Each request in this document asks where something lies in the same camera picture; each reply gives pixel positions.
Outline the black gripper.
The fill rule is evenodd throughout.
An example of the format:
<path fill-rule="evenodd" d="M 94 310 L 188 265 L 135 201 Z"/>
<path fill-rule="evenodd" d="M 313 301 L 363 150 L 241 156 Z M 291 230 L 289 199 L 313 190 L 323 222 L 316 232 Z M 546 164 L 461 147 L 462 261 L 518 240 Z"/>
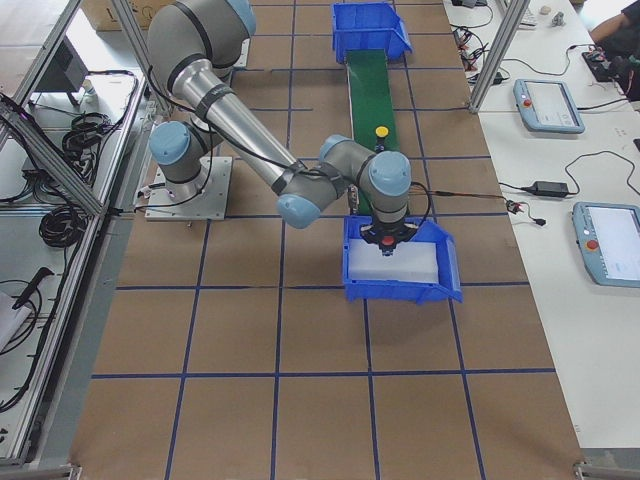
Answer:
<path fill-rule="evenodd" d="M 396 239 L 396 245 L 401 242 L 410 241 L 418 232 L 418 225 L 399 221 L 395 223 L 373 222 L 359 227 L 361 238 L 368 244 L 378 245 L 379 240 L 383 236 L 393 236 Z"/>

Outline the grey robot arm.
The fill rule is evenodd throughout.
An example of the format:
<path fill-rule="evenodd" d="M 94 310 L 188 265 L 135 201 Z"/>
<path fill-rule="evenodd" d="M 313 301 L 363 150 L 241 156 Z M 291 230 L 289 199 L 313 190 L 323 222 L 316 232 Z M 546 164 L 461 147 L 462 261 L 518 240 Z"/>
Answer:
<path fill-rule="evenodd" d="M 290 226 L 314 222 L 350 185 L 368 198 L 372 220 L 361 237 L 389 255 L 418 232 L 406 219 L 411 167 L 405 155 L 376 153 L 342 135 L 322 145 L 312 169 L 297 160 L 242 103 L 223 76 L 256 30 L 247 1 L 174 1 L 153 17 L 147 35 L 156 78 L 186 102 L 277 194 Z"/>

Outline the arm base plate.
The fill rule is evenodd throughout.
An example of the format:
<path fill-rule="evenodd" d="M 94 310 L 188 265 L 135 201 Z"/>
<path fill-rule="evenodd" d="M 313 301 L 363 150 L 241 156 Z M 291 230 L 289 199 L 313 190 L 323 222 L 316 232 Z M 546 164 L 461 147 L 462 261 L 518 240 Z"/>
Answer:
<path fill-rule="evenodd" d="M 242 42 L 240 55 L 233 64 L 233 68 L 236 70 L 244 70 L 247 68 L 249 49 L 250 49 L 250 39 L 245 39 Z"/>
<path fill-rule="evenodd" d="M 231 157 L 200 158 L 201 171 L 193 182 L 175 184 L 156 171 L 158 188 L 150 192 L 145 218 L 148 221 L 198 221 L 225 218 L 229 184 L 232 174 Z"/>

